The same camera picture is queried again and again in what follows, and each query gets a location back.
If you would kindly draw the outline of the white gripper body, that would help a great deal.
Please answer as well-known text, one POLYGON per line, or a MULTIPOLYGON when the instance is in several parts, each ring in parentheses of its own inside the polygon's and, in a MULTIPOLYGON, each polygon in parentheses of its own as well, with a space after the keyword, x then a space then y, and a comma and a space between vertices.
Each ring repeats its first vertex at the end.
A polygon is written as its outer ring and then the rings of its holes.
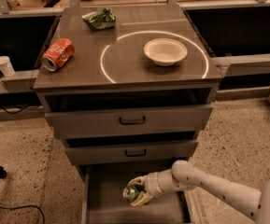
POLYGON ((149 173, 145 176, 144 187, 146 192, 152 197, 163 195, 163 191, 159 185, 158 172, 149 173))

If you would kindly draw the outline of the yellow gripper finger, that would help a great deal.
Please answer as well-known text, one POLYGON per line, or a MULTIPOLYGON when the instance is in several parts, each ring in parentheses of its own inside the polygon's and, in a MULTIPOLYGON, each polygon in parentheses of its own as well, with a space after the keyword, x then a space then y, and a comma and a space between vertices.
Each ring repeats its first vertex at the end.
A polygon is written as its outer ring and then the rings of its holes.
POLYGON ((132 207, 138 207, 143 204, 148 203, 153 198, 152 195, 148 194, 147 192, 141 191, 137 194, 134 199, 131 201, 132 207))
POLYGON ((130 180, 128 182, 127 186, 128 187, 130 187, 130 186, 139 186, 139 187, 144 188, 145 187, 145 179, 146 179, 145 176, 136 177, 136 178, 130 180))

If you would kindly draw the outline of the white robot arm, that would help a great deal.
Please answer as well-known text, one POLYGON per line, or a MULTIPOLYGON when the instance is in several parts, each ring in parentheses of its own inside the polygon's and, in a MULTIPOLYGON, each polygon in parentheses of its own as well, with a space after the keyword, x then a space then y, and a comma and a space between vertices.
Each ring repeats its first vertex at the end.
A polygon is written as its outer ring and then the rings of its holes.
POLYGON ((207 191, 256 224, 270 224, 270 180, 259 191, 207 174, 187 161, 175 161, 170 169, 132 179, 123 190, 123 198, 131 206, 140 206, 167 192, 191 187, 207 191))

